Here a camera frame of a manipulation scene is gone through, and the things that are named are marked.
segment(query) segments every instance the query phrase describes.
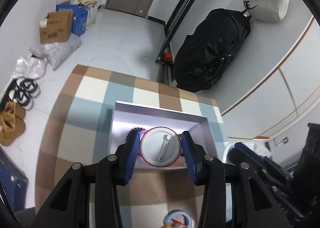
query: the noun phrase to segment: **cabinet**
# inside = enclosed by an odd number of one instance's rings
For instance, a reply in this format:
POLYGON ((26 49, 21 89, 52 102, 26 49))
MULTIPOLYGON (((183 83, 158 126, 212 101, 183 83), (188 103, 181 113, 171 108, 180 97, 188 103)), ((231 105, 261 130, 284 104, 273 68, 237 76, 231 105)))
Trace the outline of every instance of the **cabinet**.
POLYGON ((253 139, 276 132, 275 125, 283 125, 296 118, 295 107, 279 71, 233 110, 223 116, 228 137, 253 139))
POLYGON ((314 21, 299 46, 281 66, 299 115, 316 105, 320 96, 319 66, 320 27, 314 21))

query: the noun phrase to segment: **orange object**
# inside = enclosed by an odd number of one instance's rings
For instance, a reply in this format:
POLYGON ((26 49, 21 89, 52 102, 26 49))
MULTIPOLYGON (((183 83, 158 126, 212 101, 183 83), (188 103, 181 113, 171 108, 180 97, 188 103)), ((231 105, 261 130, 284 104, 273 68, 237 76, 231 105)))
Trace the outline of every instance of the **orange object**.
POLYGON ((26 115, 26 110, 22 108, 19 104, 8 101, 4 106, 4 113, 10 113, 17 116, 19 119, 23 120, 26 115))
POLYGON ((163 52, 162 58, 161 58, 162 64, 172 64, 172 56, 169 52, 163 52))
POLYGON ((185 225, 175 219, 171 219, 171 220, 172 220, 172 224, 171 224, 172 228, 185 228, 185 227, 187 227, 187 225, 185 225))
POLYGON ((9 146, 25 130, 24 121, 12 113, 0 113, 0 144, 9 146))

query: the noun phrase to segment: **black and white shoe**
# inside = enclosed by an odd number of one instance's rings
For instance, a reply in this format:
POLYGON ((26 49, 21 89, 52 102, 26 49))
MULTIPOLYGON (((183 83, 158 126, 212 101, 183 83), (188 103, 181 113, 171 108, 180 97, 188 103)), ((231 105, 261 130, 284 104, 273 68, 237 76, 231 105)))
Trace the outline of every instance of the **black and white shoe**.
POLYGON ((33 99, 26 90, 16 86, 8 94, 10 101, 18 103, 25 110, 30 110, 33 107, 33 99))
POLYGON ((19 89, 27 91, 33 98, 40 94, 40 88, 35 80, 21 77, 15 81, 19 89))

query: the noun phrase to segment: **checkered rug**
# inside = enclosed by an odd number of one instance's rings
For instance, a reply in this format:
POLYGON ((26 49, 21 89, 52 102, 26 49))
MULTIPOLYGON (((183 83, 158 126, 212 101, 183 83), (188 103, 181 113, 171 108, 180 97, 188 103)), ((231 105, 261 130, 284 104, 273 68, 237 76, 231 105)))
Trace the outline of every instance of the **checkered rug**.
MULTIPOLYGON (((221 158, 227 138, 214 100, 130 75, 77 65, 56 100, 42 138, 36 171, 37 210, 74 162, 90 165, 108 155, 116 100, 207 117, 221 158)), ((124 227, 161 227, 164 216, 174 209, 186 211, 197 222, 203 190, 192 184, 186 170, 135 171, 128 186, 118 187, 124 227)))

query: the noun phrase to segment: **round container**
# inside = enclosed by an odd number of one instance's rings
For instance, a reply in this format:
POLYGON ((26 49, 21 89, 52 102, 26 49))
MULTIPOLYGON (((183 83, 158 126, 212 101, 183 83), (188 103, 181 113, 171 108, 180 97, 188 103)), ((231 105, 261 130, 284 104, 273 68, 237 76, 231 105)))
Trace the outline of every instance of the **round container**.
POLYGON ((178 135, 169 128, 155 127, 148 130, 140 142, 140 154, 142 158, 151 166, 168 167, 173 164, 180 156, 181 141, 178 135), (162 161, 160 157, 163 154, 164 141, 167 135, 170 139, 167 143, 166 151, 162 161))

